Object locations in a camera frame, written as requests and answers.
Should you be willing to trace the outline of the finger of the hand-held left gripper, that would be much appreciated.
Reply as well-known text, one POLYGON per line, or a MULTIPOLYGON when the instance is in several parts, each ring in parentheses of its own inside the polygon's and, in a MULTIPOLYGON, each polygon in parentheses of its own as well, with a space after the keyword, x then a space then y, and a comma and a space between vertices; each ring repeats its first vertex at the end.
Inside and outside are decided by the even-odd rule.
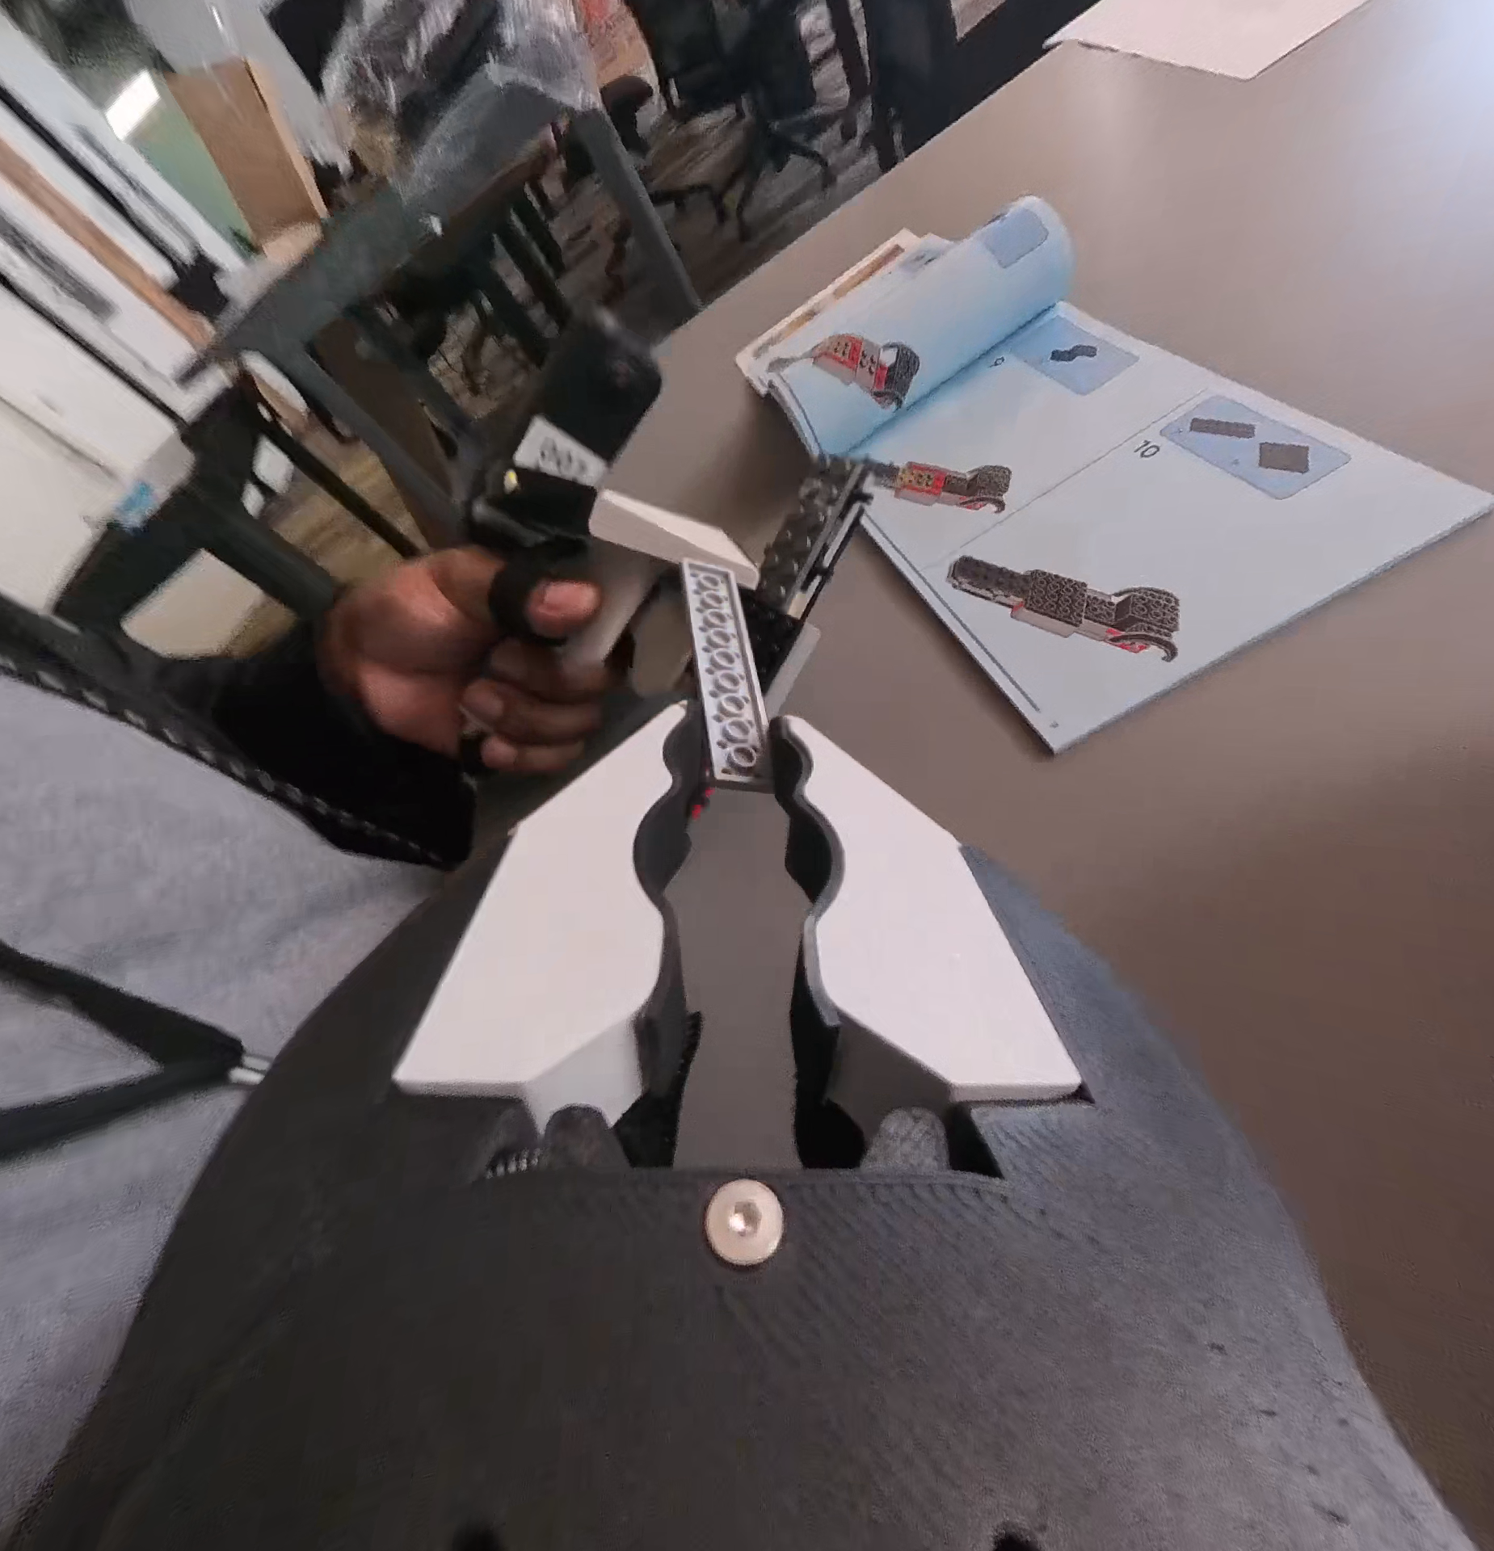
POLYGON ((612 490, 594 494, 586 530, 591 539, 671 567, 690 562, 715 564, 729 573, 757 571, 749 553, 717 525, 612 490))
POLYGON ((582 578, 594 587, 597 610, 569 635, 569 683, 643 699, 678 693, 686 674, 685 560, 685 550, 590 547, 582 578))

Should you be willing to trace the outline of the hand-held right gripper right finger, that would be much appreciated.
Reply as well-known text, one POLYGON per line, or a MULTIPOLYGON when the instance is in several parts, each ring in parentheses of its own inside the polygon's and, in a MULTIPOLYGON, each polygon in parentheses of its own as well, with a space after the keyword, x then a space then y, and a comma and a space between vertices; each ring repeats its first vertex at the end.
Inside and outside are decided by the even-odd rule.
POLYGON ((806 900, 793 1031, 833 1107, 1063 1100, 1082 1088, 963 846, 800 718, 771 729, 806 900))

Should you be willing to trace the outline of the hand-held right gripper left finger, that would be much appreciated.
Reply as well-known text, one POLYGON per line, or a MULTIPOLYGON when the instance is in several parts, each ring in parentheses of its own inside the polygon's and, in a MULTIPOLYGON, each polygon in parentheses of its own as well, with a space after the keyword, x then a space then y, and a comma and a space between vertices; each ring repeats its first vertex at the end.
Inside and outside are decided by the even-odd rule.
POLYGON ((660 1096, 686 1022, 664 895, 690 814, 692 705, 668 703, 515 825, 394 1088, 530 1114, 660 1096))

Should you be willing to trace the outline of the long grey studded brick plate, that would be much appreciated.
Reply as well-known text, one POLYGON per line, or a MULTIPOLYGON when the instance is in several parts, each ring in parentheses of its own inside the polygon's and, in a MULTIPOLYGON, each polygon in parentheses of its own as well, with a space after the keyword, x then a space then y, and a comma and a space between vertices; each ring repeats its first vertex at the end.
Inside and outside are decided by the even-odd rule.
POLYGON ((729 567, 686 560, 678 580, 692 639, 710 786, 768 792, 774 786, 771 718, 763 705, 737 576, 729 567))

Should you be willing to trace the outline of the black grey toy brick assembly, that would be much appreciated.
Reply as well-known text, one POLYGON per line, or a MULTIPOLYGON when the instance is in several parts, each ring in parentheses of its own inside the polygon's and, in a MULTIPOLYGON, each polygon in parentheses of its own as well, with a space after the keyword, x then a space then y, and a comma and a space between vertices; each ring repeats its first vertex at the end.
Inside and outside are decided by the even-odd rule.
POLYGON ((782 711, 817 649, 811 610, 861 521, 870 478, 874 466, 861 458, 820 461, 800 480, 795 507, 771 539, 757 590, 742 594, 768 715, 782 711))

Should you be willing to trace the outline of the light blue instruction booklet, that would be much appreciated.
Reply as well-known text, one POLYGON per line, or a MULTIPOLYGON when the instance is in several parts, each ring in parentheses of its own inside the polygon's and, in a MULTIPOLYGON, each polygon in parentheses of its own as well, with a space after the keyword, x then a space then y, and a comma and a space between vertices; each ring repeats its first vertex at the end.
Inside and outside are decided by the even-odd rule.
POLYGON ((737 350, 864 530, 1060 753, 1494 512, 1494 494, 1067 304, 1020 197, 737 350))

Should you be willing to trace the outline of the person's left forearm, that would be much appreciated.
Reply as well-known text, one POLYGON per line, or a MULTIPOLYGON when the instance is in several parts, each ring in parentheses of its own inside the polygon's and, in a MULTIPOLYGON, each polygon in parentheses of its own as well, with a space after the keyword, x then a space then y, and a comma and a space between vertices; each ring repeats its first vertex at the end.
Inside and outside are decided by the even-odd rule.
POLYGON ((220 701, 220 726, 242 757, 308 800, 310 825, 334 846, 438 871, 468 860, 476 794, 459 757, 381 732, 330 682, 315 622, 245 662, 220 701))

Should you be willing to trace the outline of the person's left hand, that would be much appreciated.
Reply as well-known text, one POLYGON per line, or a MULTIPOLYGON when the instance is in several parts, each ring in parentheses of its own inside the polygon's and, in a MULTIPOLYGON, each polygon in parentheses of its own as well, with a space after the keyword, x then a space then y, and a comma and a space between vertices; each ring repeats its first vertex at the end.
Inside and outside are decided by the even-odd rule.
POLYGON ((522 607, 533 643, 490 610, 504 562, 461 547, 411 560, 344 592, 317 629, 317 674, 373 729, 493 772, 557 772, 597 737, 612 664, 561 662, 601 590, 540 580, 522 607))

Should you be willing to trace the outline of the grey metal table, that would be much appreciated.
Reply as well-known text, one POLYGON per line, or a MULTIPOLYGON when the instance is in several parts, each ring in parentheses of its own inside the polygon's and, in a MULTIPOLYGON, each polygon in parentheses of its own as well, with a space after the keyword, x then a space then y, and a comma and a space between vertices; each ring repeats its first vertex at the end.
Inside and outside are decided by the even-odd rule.
POLYGON ((578 79, 541 84, 520 68, 490 63, 463 87, 444 123, 401 173, 330 216, 302 257, 284 266, 265 262, 252 272, 248 300, 231 305, 195 358, 174 372, 174 382, 187 387, 209 364, 238 357, 271 364, 308 405, 322 405, 374 454, 390 475, 401 478, 401 490, 420 504, 420 530, 437 544, 452 544, 461 536, 461 504, 451 490, 451 475, 431 473, 423 458, 408 454, 315 358, 310 344, 329 326, 348 321, 383 358, 402 366, 394 336, 373 321, 387 282, 429 241, 437 241, 448 223, 484 197, 509 162, 558 119, 569 123, 597 182, 628 216, 643 262, 664 296, 671 323, 692 321, 701 312, 692 277, 597 94, 586 91, 578 79))

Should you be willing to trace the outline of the brown cardboard box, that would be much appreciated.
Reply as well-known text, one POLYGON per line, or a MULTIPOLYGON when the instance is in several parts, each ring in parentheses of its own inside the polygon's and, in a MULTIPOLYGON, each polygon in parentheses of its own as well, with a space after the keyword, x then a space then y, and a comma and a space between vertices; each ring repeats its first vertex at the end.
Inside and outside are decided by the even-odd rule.
POLYGON ((260 63, 228 59, 167 72, 163 87, 199 137, 259 247, 291 229, 326 223, 329 204, 260 63))

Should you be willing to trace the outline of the person's grey shirt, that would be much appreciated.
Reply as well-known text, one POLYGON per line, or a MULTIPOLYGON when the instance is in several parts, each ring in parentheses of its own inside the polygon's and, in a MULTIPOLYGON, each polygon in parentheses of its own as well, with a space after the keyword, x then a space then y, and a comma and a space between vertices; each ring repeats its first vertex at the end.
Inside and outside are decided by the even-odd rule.
MULTIPOLYGON (((0 676, 0 939, 271 1058, 437 888, 131 722, 0 676)), ((0 1166, 0 1537, 117 1363, 242 1093, 0 1166)))

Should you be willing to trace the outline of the white paper sheet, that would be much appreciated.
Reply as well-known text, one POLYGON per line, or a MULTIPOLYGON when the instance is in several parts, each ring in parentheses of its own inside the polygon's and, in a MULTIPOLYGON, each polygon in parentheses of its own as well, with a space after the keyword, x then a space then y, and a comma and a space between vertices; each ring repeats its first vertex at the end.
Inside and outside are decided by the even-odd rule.
POLYGON ((1362 2, 1094 2, 1045 40, 1254 80, 1362 2))

